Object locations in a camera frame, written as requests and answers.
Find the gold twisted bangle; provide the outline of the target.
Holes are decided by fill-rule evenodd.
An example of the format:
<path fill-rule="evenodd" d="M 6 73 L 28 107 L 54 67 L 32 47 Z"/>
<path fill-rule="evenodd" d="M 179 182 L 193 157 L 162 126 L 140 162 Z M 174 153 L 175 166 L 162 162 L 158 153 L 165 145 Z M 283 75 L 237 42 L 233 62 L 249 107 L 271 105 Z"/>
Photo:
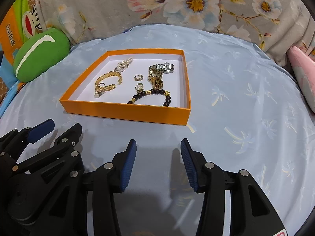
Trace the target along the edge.
<path fill-rule="evenodd" d="M 109 71 L 98 77 L 95 81 L 95 89 L 105 88 L 106 91 L 114 90 L 123 82 L 122 74 L 116 71 Z"/>

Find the gold hoop earring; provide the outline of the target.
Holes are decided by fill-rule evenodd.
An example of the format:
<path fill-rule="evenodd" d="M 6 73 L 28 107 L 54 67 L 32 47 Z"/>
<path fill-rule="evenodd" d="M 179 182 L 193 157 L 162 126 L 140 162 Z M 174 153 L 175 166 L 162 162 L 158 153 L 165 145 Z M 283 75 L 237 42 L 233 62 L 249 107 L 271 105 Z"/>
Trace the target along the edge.
<path fill-rule="evenodd" d="M 142 81 L 143 78 L 144 78 L 144 77 L 143 77 L 143 75 L 141 75 L 141 74 L 136 74 L 136 75 L 134 76 L 134 80 L 137 81 L 137 82 Z"/>

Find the gold wristwatch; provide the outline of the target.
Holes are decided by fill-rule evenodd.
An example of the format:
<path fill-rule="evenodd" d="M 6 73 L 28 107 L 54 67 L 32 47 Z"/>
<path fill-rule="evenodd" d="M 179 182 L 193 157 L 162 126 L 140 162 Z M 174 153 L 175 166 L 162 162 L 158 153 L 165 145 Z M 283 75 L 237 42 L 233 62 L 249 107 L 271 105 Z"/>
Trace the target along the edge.
<path fill-rule="evenodd" d="M 148 81 L 151 83 L 153 89 L 163 88 L 162 75 L 162 71 L 159 71 L 157 69 L 149 70 Z"/>

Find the gold earring with pearl drop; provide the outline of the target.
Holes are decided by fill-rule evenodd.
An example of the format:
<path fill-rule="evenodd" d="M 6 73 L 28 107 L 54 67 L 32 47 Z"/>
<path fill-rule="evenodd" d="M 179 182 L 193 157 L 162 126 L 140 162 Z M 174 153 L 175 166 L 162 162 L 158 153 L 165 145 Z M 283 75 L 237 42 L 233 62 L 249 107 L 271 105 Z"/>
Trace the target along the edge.
<path fill-rule="evenodd" d="M 99 98 L 101 97 L 104 93 L 106 92 L 106 89 L 104 88 L 98 88 L 98 89 L 95 89 L 95 92 L 94 92 L 94 97 L 95 98 Z"/>

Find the gold earring with disc drop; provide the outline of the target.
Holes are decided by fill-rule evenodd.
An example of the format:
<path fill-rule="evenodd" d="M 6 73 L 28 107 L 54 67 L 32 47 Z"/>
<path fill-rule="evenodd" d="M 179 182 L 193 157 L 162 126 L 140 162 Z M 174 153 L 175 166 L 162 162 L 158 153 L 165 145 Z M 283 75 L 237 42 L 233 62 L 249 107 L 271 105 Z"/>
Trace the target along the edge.
<path fill-rule="evenodd" d="M 144 91 L 144 85 L 142 83 L 138 83 L 135 87 L 135 90 L 137 93 L 141 93 L 142 91 Z"/>

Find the green plush cushion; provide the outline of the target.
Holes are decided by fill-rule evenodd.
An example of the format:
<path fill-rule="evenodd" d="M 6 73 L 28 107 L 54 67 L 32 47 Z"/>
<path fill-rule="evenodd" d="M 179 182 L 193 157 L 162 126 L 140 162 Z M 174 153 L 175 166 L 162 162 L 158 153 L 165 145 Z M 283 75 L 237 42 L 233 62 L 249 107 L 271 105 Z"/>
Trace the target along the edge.
<path fill-rule="evenodd" d="M 31 82 L 63 60 L 69 52 L 70 42 L 67 36 L 62 31 L 51 28 L 22 45 L 14 59 L 13 72 L 19 81 Z"/>

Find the pearl crystal brooch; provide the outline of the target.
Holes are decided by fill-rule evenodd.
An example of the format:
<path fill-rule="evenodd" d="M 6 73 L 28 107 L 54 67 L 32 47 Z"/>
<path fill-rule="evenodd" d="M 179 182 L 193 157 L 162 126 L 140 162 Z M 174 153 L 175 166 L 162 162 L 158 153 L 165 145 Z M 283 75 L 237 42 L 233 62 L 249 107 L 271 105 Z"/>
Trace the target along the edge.
<path fill-rule="evenodd" d="M 123 60 L 122 62 L 119 62 L 117 64 L 117 66 L 115 67 L 115 71 L 118 73 L 122 73 L 123 71 L 125 71 L 125 69 L 127 69 L 127 67 L 129 67 L 130 63 L 133 61 L 133 58 L 130 57 L 126 60 Z"/>

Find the orange shallow box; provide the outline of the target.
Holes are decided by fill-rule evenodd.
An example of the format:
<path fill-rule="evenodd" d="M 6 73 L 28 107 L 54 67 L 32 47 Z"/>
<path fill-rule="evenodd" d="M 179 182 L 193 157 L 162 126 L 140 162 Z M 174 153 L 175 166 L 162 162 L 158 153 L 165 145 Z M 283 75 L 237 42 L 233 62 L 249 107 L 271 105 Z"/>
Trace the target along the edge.
<path fill-rule="evenodd" d="M 132 57 L 133 61 L 123 71 L 123 82 L 114 90 L 95 98 L 95 81 L 101 75 L 114 70 L 119 62 Z M 148 81 L 149 66 L 172 63 L 173 73 L 162 76 L 163 89 L 171 96 L 168 107 L 165 97 L 151 94 Z M 136 74 L 143 80 L 134 80 Z M 137 93 L 138 83 L 144 91 Z M 190 86 L 183 50 L 177 49 L 127 49 L 108 51 L 101 55 L 72 83 L 60 98 L 68 113 L 112 119 L 132 120 L 172 125 L 186 125 L 191 112 Z"/>

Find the silver wristwatch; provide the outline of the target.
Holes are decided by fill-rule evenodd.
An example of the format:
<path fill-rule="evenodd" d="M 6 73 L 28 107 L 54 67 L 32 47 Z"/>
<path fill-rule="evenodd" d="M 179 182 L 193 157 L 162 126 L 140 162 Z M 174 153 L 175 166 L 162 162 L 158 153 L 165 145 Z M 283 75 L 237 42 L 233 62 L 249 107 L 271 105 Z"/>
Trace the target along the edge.
<path fill-rule="evenodd" d="M 173 73 L 174 71 L 174 65 L 172 63 L 157 63 L 154 65 L 151 65 L 149 67 L 150 70 L 157 70 L 157 71 L 161 71 L 164 74 L 169 74 L 169 73 Z"/>

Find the colourful cartoon bedsheet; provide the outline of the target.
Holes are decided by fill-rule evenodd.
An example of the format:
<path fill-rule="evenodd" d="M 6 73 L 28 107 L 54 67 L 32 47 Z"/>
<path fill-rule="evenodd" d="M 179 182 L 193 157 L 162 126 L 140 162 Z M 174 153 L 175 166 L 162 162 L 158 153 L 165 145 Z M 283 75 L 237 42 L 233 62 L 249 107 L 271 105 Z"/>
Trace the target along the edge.
<path fill-rule="evenodd" d="M 16 0 L 1 23 L 1 102 L 18 81 L 13 72 L 17 52 L 27 40 L 41 32 L 35 0 Z"/>

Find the pink cartoon pillow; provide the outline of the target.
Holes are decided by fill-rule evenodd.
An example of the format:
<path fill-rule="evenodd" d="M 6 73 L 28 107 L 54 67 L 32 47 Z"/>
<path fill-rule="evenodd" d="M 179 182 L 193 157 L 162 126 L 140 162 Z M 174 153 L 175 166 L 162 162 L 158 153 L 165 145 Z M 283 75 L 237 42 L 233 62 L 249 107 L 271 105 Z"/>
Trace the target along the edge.
<path fill-rule="evenodd" d="M 288 59 L 294 71 L 299 88 L 301 89 L 308 106 L 315 112 L 315 70 L 311 60 L 298 47 L 292 46 L 288 52 Z"/>

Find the grey floral blanket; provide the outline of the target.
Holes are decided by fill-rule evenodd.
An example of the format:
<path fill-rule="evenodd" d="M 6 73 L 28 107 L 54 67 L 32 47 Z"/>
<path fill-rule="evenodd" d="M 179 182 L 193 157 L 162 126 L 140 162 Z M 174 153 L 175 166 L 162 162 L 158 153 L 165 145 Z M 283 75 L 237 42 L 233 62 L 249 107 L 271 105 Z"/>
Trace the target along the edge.
<path fill-rule="evenodd" d="M 43 30 L 74 44 L 164 23 L 241 38 L 278 65 L 295 46 L 314 58 L 314 19 L 301 0 L 35 0 Z"/>

